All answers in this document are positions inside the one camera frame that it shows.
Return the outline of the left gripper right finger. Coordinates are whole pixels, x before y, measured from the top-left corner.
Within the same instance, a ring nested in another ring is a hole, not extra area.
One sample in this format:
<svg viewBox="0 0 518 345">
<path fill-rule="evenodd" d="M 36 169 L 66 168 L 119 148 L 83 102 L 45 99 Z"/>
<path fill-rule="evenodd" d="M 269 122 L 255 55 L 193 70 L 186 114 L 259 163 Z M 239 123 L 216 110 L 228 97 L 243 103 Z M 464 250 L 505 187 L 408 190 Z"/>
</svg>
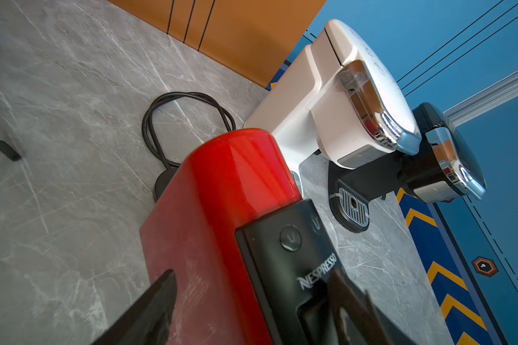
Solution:
<svg viewBox="0 0 518 345">
<path fill-rule="evenodd" d="M 339 344 L 413 344 L 340 269 L 330 273 L 327 296 Z"/>
</svg>

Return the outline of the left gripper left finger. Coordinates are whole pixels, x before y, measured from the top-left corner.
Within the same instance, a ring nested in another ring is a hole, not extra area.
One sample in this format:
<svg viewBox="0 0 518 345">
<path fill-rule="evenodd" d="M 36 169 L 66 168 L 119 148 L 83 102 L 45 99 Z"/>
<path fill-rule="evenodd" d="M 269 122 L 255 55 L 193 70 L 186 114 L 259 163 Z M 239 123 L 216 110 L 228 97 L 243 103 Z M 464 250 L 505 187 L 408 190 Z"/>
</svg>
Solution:
<svg viewBox="0 0 518 345">
<path fill-rule="evenodd" d="M 176 296 L 176 274 L 167 270 L 94 343 L 167 344 Z"/>
</svg>

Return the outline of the red Nespresso coffee machine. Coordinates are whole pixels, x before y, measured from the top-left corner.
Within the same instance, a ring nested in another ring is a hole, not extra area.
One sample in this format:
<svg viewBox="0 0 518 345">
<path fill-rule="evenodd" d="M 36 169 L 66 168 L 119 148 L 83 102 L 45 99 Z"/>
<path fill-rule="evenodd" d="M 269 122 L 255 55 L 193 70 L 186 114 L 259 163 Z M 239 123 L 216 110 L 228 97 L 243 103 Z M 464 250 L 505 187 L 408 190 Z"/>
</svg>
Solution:
<svg viewBox="0 0 518 345">
<path fill-rule="evenodd" d="M 227 133 L 181 164 L 140 230 L 151 280 L 176 274 L 170 344 L 339 344 L 342 261 L 273 136 Z"/>
</svg>

